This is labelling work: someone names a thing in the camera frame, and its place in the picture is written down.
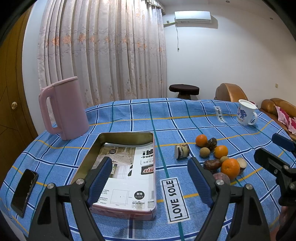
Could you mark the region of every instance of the blue cartoon print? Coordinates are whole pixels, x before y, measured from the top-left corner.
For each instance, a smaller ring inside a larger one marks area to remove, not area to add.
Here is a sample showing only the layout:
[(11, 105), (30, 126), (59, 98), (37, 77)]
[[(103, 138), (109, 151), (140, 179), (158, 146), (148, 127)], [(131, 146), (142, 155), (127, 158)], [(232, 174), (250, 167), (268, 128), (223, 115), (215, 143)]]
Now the blue cartoon print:
[(244, 119), (247, 116), (247, 113), (244, 110), (241, 110), (240, 105), (237, 109), (237, 115), (239, 115), (241, 119)]

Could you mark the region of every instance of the pink pitcher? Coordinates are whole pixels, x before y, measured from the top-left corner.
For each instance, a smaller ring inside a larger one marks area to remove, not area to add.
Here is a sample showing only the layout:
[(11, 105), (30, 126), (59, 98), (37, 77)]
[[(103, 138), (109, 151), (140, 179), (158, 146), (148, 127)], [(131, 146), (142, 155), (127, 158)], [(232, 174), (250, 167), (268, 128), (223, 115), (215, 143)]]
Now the pink pitcher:
[[(46, 99), (50, 98), (57, 127), (50, 122)], [(60, 134), (63, 140), (77, 138), (89, 129), (82, 102), (78, 78), (71, 77), (43, 88), (39, 94), (39, 105), (46, 130)]]

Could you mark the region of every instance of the stool seat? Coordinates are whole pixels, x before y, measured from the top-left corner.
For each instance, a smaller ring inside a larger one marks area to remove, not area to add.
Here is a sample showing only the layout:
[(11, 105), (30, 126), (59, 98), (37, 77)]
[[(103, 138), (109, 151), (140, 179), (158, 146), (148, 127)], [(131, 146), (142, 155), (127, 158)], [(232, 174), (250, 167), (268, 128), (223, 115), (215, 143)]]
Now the stool seat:
[(170, 85), (169, 90), (172, 92), (179, 92), (178, 98), (191, 99), (190, 95), (198, 95), (200, 89), (194, 85), (175, 84)]

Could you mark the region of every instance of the metal screw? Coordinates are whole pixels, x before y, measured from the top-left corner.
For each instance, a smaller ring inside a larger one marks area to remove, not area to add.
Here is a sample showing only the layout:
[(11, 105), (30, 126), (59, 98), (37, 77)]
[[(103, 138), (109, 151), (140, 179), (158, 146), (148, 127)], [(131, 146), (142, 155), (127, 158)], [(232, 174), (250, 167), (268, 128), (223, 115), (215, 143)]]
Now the metal screw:
[(50, 184), (47, 185), (47, 188), (48, 189), (52, 189), (53, 187), (54, 187), (54, 184), (53, 183), (50, 183)]
[(246, 185), (246, 188), (249, 189), (249, 190), (251, 190), (251, 189), (253, 189), (253, 186), (251, 184), (247, 184)]
[(76, 180), (76, 183), (78, 185), (83, 184), (84, 183), (84, 180), (82, 178), (79, 178), (79, 179)]
[(291, 190), (295, 190), (295, 188), (296, 188), (296, 186), (295, 186), (295, 184), (294, 184), (294, 183), (290, 183), (290, 185), (289, 185), (289, 186), (290, 186), (290, 189), (291, 189)]
[(218, 179), (218, 180), (216, 180), (216, 183), (217, 183), (218, 185), (223, 185), (223, 184), (224, 184), (224, 181), (221, 180), (221, 179)]

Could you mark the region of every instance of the black circle label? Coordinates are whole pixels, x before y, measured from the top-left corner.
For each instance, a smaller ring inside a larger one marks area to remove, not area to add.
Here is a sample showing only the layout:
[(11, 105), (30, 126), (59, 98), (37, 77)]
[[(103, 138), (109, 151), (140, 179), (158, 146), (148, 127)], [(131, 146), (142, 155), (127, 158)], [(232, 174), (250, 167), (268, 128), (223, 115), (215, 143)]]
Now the black circle label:
[(115, 150), (115, 149), (111, 149), (111, 150), (109, 151), (109, 153), (110, 153), (110, 154), (115, 154), (115, 153), (116, 153), (116, 150)]
[(143, 199), (145, 196), (144, 192), (143, 191), (137, 191), (135, 192), (135, 199), (138, 199), (138, 200), (141, 200)]

